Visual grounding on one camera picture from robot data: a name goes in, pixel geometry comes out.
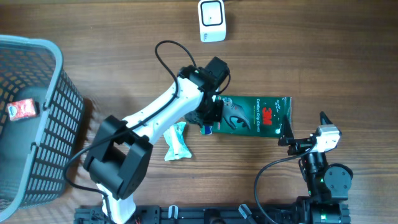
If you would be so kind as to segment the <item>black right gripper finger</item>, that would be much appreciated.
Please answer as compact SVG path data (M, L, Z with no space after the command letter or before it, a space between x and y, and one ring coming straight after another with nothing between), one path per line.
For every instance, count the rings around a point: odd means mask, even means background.
M328 118L324 111L320 112L320 124L321 125L329 125L332 124L331 120Z
M294 134L290 125L290 121L287 115L284 115L282 120L281 138L293 139Z

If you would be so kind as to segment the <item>teal white pack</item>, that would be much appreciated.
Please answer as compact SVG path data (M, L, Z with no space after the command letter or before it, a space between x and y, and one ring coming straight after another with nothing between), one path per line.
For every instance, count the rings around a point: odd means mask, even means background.
M165 142L169 145L169 150L164 157L164 161L174 161L192 157L192 153L185 144L183 138L186 124L187 123L184 121L175 123L164 132Z

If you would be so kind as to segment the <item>white blue pouch pack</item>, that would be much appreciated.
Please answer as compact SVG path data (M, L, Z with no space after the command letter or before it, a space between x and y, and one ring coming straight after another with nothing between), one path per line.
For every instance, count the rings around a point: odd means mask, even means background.
M204 135L212 134L212 126L203 126L201 128L201 133Z

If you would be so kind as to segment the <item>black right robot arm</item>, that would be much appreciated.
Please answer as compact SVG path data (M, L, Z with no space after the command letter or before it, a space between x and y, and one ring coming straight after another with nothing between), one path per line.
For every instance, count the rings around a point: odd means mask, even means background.
M320 125L308 138L295 138L290 121L283 117L279 146L288 146L287 154L299 156L298 166L308 189L292 204L293 223L349 224L348 200L353 171L343 164L329 164L326 154L338 145L342 132L320 113Z

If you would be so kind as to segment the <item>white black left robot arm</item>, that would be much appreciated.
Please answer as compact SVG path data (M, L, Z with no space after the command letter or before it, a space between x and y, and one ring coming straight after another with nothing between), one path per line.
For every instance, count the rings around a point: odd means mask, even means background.
M144 109L124 119L108 116L101 123L83 167L103 192L106 218L126 223L132 217L133 193L146 175L153 147L180 118L199 126L221 121L223 103L215 96L229 74L218 57L204 68L183 67L177 81Z

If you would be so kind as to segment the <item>white barcode scanner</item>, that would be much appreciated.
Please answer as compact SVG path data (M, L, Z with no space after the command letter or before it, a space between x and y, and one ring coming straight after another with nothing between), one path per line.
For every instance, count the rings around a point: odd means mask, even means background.
M200 40L221 42L226 38L226 16L222 0L201 0L198 3Z

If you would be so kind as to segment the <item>green 3M gloves package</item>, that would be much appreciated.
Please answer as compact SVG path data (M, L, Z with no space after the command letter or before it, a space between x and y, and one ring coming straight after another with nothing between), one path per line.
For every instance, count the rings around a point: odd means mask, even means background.
M216 97L224 103L222 119L212 126L212 134L233 134L280 138L284 115L291 119L291 97L233 96Z

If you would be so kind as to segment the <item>grey plastic mesh basket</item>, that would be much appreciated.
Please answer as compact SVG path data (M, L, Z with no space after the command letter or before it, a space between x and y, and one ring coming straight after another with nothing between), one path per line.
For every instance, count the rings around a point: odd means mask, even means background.
M38 115L11 121L7 104L32 98ZM80 92L49 40L1 36L1 220L63 194L85 112Z

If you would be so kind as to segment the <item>red tissue pack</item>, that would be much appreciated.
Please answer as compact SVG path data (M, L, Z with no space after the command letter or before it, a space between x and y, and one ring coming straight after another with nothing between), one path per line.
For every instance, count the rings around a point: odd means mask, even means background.
M34 118L38 115L35 102L32 98L8 103L6 108L11 121Z

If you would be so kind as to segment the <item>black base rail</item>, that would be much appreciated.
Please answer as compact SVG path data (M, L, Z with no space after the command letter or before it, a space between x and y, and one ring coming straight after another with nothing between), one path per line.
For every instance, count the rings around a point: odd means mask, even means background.
M240 211L240 207L160 207L141 205L136 208L126 223L271 223L257 207L248 207L249 211ZM287 208L282 211L270 209L267 214L277 223L295 223ZM111 223L101 207L83 207L75 210L73 223Z

